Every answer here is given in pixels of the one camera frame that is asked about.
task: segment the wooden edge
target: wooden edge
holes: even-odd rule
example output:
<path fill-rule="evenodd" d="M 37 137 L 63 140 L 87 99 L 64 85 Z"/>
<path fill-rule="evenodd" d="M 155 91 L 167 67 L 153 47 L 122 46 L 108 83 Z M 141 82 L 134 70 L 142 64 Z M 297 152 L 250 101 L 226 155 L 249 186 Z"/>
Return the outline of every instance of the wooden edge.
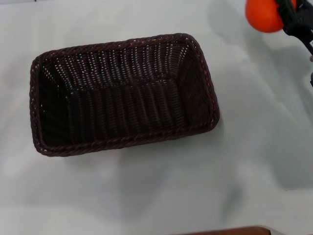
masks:
<path fill-rule="evenodd" d="M 189 235 L 271 235 L 270 230 L 262 227 L 246 227 L 220 231 L 202 232 Z"/>

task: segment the brown object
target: brown object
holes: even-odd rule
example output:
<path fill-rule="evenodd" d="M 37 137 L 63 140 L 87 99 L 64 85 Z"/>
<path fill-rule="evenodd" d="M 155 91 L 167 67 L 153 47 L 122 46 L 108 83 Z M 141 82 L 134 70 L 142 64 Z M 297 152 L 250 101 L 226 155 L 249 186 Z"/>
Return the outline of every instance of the brown object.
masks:
<path fill-rule="evenodd" d="M 220 118 L 203 52 L 187 34 L 46 52 L 30 74 L 33 141 L 47 156 L 177 139 Z"/>
<path fill-rule="evenodd" d="M 213 231 L 206 233 L 198 233 L 191 235 L 270 235 L 270 231 L 261 227 L 249 227 L 240 229 L 229 229 L 221 231 Z"/>

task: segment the white surface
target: white surface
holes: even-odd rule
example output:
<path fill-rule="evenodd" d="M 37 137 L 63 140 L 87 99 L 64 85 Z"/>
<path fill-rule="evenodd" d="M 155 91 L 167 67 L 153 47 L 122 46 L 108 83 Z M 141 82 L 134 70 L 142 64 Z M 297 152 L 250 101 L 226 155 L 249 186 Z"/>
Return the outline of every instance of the white surface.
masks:
<path fill-rule="evenodd" d="M 25 2 L 34 2 L 35 0 L 0 0 L 0 4 L 16 4 L 16 3 L 25 3 Z"/>
<path fill-rule="evenodd" d="M 52 0 L 0 6 L 0 231 L 166 235 L 265 225 L 313 233 L 313 64 L 244 0 Z M 63 47 L 183 32 L 222 119 L 210 133 L 69 158 L 35 151 L 29 68 Z"/>

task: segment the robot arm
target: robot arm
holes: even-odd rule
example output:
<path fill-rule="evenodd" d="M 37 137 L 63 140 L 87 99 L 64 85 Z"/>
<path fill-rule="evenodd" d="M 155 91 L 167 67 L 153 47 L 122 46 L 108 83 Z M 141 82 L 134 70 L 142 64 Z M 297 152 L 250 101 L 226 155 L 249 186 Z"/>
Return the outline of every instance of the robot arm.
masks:
<path fill-rule="evenodd" d="M 276 0 L 277 11 L 284 23 L 284 32 L 298 38 L 312 54 L 313 62 L 313 6 L 307 0 L 297 0 L 296 8 L 290 0 Z"/>

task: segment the rectangular basket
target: rectangular basket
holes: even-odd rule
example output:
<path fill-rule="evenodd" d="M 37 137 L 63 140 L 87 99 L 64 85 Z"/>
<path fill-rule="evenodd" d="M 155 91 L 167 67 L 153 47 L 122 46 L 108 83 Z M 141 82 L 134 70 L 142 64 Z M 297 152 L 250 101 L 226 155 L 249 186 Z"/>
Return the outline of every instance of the rectangular basket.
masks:
<path fill-rule="evenodd" d="M 30 75 L 33 141 L 47 156 L 195 135 L 220 117 L 203 52 L 187 34 L 46 52 Z"/>

